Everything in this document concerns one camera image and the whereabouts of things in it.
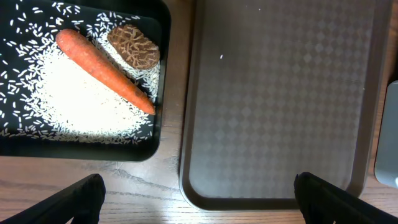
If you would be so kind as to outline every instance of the rice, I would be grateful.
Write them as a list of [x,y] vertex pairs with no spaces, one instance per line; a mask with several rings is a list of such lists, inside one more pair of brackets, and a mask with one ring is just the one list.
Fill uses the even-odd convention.
[[[72,14],[72,10],[75,10],[75,14],[80,12],[80,7],[63,7],[62,2],[53,3],[52,7],[56,7],[67,17],[68,14]],[[38,7],[33,7],[32,10],[35,14],[43,12]],[[115,22],[110,22],[109,17],[113,17]],[[88,31],[87,36],[92,37],[94,46],[123,74],[134,79],[136,85],[137,80],[141,80],[142,87],[148,89],[149,98],[155,101],[160,64],[150,70],[136,70],[128,65],[108,42],[106,36],[116,25],[130,19],[123,19],[116,12],[109,12],[109,17],[102,12],[98,14],[96,24],[84,24],[84,20],[75,20],[72,23],[76,30],[85,26]],[[17,20],[25,22],[23,18],[18,17]],[[0,135],[103,144],[138,144],[141,139],[146,140],[148,136],[152,136],[152,131],[145,133],[144,137],[136,136],[142,132],[143,125],[153,125],[148,114],[86,73],[58,48],[52,34],[58,32],[57,26],[62,25],[64,20],[56,17],[55,25],[52,25],[49,23],[51,19],[54,18],[50,17],[50,20],[43,24],[52,28],[49,32],[42,31],[43,26],[30,22],[29,28],[25,31],[32,30],[36,38],[26,44],[19,44],[19,47],[16,46],[21,59],[30,63],[26,69],[22,69],[22,72],[13,68],[12,70],[17,73],[13,77],[19,80],[9,80],[7,83],[7,94],[20,96],[15,98],[20,103],[12,103],[14,108],[12,114],[18,119],[19,133],[10,134],[5,129]],[[7,79],[7,71],[3,71],[1,76]],[[27,90],[30,94],[19,93],[20,89],[24,89],[24,93]],[[6,103],[5,95],[1,100]]]

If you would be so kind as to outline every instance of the black tray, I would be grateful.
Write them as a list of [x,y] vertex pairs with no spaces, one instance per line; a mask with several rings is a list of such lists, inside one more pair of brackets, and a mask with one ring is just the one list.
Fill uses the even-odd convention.
[[208,211],[298,208],[311,172],[365,185],[391,0],[197,1],[180,188]]
[[[129,14],[139,16],[141,19],[132,20],[140,30],[154,41],[160,47],[160,78],[158,96],[155,101],[156,114],[151,116],[153,126],[144,127],[144,132],[152,131],[152,137],[148,140],[140,142],[138,145],[105,145],[105,144],[88,144],[77,142],[55,142],[41,141],[39,139],[30,139],[25,137],[2,138],[0,137],[0,156],[29,156],[29,157],[55,157],[67,159],[96,159],[96,160],[116,160],[116,161],[144,161],[150,158],[156,152],[160,143],[160,128],[162,122],[162,105],[164,94],[164,81],[167,64],[167,52],[169,48],[171,17],[169,9],[161,0],[112,0],[112,1],[90,1],[90,0],[65,0],[57,1],[65,4],[89,7],[91,13],[114,11],[121,14]],[[40,4],[42,7],[51,7],[53,1],[35,0],[27,2],[19,1],[3,1],[0,5],[10,5],[15,7],[15,3],[19,3],[20,11],[33,13],[30,5]],[[10,10],[7,7],[0,7],[0,21],[2,26],[8,27],[10,19],[8,18],[15,9]],[[66,16],[57,16],[64,20],[73,20]],[[74,28],[72,23],[64,23],[62,29]],[[15,32],[6,32],[4,30],[2,39],[15,36]],[[7,60],[7,46],[5,42],[0,43],[1,60]],[[0,70],[5,70],[5,65],[1,63]],[[7,97],[7,106],[9,107],[11,100]],[[0,109],[6,110],[3,104]]]

